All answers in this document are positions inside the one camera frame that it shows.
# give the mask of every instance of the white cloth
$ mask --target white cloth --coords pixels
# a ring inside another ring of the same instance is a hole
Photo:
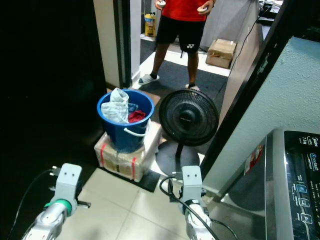
[[[110,95],[110,102],[101,104],[103,116],[115,123],[128,124],[129,96],[119,88],[115,88]]]

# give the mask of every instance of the sneaker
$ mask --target sneaker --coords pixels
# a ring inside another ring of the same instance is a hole
[[[186,84],[184,87],[185,87],[186,89],[193,89],[193,90],[196,90],[196,91],[199,91],[199,92],[200,92],[200,88],[197,87],[197,86],[192,86],[192,87],[189,88],[189,84]]]
[[[154,81],[158,81],[160,79],[159,75],[156,76],[156,79],[154,79],[152,76],[149,74],[144,75],[139,79],[139,85],[146,85]]]

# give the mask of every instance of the person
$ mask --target person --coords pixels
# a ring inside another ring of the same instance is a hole
[[[142,86],[160,79],[159,68],[163,63],[168,47],[179,37],[180,49],[188,54],[187,69],[189,83],[186,89],[200,90],[196,86],[198,69],[198,49],[204,32],[207,16],[210,14],[216,0],[166,0],[164,8],[160,8],[155,0],[155,7],[162,10],[158,33],[153,69],[150,74],[141,77],[138,83]],[[198,8],[207,8],[199,12]]]

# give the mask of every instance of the hand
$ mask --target hand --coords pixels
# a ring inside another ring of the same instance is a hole
[[[206,1],[205,4],[203,4],[201,7],[202,8],[207,7],[208,9],[204,12],[199,12],[199,15],[208,16],[211,13],[211,10],[214,7],[214,5],[215,5],[215,3],[213,0]]]
[[[157,4],[158,1],[159,1],[159,0],[155,0],[155,1],[154,1],[154,5],[155,5],[155,8],[156,8],[156,9],[158,9],[158,10],[161,11],[162,8],[158,6],[158,4]]]

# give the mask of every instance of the black shorts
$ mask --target black shorts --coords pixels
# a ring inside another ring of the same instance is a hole
[[[161,16],[157,44],[171,44],[179,36],[180,48],[186,53],[195,53],[200,46],[205,21],[179,21]]]

